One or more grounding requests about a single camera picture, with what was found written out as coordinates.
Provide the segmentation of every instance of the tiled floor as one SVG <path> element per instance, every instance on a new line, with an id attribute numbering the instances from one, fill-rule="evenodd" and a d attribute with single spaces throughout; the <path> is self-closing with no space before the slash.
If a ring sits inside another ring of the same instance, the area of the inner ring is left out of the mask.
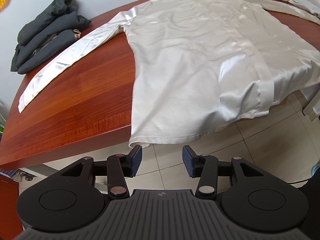
<path id="1" fill-rule="evenodd" d="M 307 179 L 311 167 L 320 157 L 320 122 L 318 119 L 311 122 L 301 109 L 299 101 L 291 94 L 286 105 L 271 109 L 268 116 L 240 120 L 189 145 L 197 154 L 211 154 L 221 161 L 241 156 L 287 182 Z M 137 176 L 126 179 L 130 192 L 135 188 L 195 190 L 199 179 L 188 176 L 182 164 L 182 146 L 150 145 L 144 148 Z M 128 143 L 122 143 L 46 164 L 61 169 L 84 156 L 101 161 L 129 151 Z M 20 183 L 20 191 L 40 180 L 24 180 Z M 106 181 L 106 177 L 97 177 L 98 183 Z M 219 178 L 218 191 L 228 187 L 228 178 Z"/>

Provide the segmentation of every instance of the wooden table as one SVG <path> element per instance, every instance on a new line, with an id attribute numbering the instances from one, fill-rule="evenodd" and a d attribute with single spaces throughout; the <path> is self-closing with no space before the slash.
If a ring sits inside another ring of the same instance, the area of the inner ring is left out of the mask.
<path id="1" fill-rule="evenodd" d="M 83 34 L 108 22 L 119 11 L 145 1 L 93 18 Z M 270 13 L 320 49 L 319 25 L 283 13 Z M 20 114 L 20 95 L 45 64 L 25 76 L 14 98 L 0 144 L 2 168 L 32 166 L 129 140 L 135 68 L 124 33 L 55 78 Z"/>

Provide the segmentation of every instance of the ribbed gray panel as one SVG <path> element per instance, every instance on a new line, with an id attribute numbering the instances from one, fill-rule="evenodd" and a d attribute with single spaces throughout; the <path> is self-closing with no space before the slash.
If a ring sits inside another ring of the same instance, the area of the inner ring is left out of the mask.
<path id="1" fill-rule="evenodd" d="M 15 240 L 307 240 L 300 230 L 279 234 L 249 231 L 226 218 L 214 201 L 194 197 L 190 190 L 135 190 L 113 200 L 92 224 L 53 234 L 27 229 Z"/>

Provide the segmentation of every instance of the dark gray garment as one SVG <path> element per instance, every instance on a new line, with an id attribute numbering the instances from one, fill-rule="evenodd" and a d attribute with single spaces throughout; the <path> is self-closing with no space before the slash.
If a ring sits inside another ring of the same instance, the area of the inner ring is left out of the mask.
<path id="1" fill-rule="evenodd" d="M 75 43 L 77 38 L 73 30 L 65 30 L 39 50 L 31 59 L 18 68 L 18 74 L 27 74 L 54 56 Z"/>
<path id="2" fill-rule="evenodd" d="M 35 35 L 26 46 L 17 46 L 18 52 L 16 49 L 16 53 L 12 59 L 11 71 L 19 68 L 29 60 L 33 52 L 41 47 L 41 45 L 53 34 L 58 34 L 69 29 L 78 29 L 79 31 L 82 31 L 89 26 L 90 22 L 91 21 L 87 20 L 85 17 L 77 15 L 75 11 L 56 18 L 51 24 Z"/>
<path id="3" fill-rule="evenodd" d="M 32 22 L 23 26 L 18 34 L 18 43 L 21 46 L 25 46 L 36 34 L 52 23 L 57 17 L 69 13 L 68 6 L 71 1 L 72 0 L 53 0 Z"/>

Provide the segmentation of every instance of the crosshair logo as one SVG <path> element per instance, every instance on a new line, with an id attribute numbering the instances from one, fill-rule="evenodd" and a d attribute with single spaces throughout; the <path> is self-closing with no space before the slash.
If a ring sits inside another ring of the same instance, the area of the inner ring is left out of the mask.
<path id="1" fill-rule="evenodd" d="M 164 197 L 164 196 L 166 195 L 166 193 L 164 193 L 163 191 L 161 191 L 161 192 L 158 193 L 158 195 L 159 195 L 160 197 Z"/>

